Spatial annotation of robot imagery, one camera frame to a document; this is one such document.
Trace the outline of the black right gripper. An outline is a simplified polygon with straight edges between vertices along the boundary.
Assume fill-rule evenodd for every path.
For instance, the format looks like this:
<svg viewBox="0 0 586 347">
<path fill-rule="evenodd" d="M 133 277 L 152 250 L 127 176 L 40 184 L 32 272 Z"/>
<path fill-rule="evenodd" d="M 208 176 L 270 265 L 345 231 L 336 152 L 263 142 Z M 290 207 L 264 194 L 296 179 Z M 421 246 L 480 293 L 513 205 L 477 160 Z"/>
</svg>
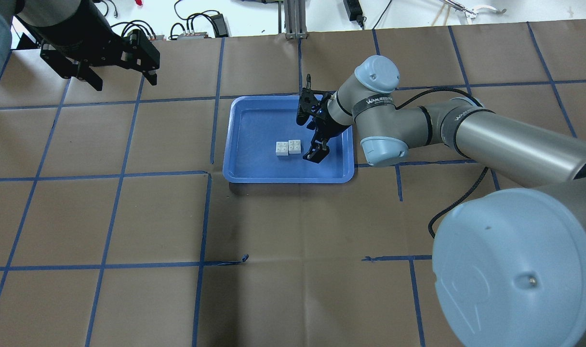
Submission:
<svg viewBox="0 0 586 347">
<path fill-rule="evenodd" d="M 303 159 L 319 164 L 330 153 L 329 140 L 351 127 L 353 116 L 342 105 L 338 92 L 313 90 L 311 75 L 307 74 L 306 85 L 300 90 L 295 122 L 315 132 Z"/>
</svg>

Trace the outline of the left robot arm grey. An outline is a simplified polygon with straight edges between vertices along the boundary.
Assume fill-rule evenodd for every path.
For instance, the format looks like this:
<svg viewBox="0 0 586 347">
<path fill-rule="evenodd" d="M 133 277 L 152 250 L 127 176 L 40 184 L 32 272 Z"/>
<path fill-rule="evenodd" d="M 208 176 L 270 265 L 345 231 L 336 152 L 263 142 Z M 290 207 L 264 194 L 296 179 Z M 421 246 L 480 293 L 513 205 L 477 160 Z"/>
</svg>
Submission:
<svg viewBox="0 0 586 347">
<path fill-rule="evenodd" d="M 141 29 L 118 35 L 92 0 L 0 0 L 0 76 L 18 18 L 40 43 L 40 57 L 59 77 L 76 78 L 101 91 L 95 67 L 141 72 L 157 85 L 160 52 Z"/>
</svg>

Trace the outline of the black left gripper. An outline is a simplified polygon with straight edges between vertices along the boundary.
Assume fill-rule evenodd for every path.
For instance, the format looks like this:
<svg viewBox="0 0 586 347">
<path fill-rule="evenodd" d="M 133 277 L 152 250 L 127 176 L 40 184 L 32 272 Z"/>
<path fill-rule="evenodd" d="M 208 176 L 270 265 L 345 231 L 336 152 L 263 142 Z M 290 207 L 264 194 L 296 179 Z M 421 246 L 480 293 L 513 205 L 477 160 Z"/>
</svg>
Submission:
<svg viewBox="0 0 586 347">
<path fill-rule="evenodd" d="M 141 29 L 131 29 L 124 37 L 112 33 L 98 38 L 91 35 L 70 46 L 42 42 L 40 58 L 64 79 L 85 81 L 97 92 L 103 81 L 94 71 L 96 67 L 118 66 L 142 73 L 151 85 L 157 85 L 160 52 Z"/>
</svg>

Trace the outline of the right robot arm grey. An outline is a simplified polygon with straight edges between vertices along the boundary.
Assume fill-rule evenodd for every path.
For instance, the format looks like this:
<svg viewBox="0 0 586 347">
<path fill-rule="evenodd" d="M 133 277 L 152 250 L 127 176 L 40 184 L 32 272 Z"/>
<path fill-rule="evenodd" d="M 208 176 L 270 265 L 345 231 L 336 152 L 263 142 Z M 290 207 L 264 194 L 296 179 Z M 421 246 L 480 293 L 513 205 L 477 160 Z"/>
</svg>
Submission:
<svg viewBox="0 0 586 347">
<path fill-rule="evenodd" d="M 367 164 L 403 162 L 412 148 L 442 144 L 517 187 L 471 199 L 475 186 L 427 226 L 435 292 L 466 347 L 586 347 L 586 141 L 486 108 L 456 88 L 394 102 L 399 69 L 382 55 L 355 68 L 335 92 L 299 90 L 298 125 L 313 131 L 304 159 L 320 163 L 328 141 L 353 127 Z M 410 107 L 430 93 L 448 101 Z"/>
</svg>

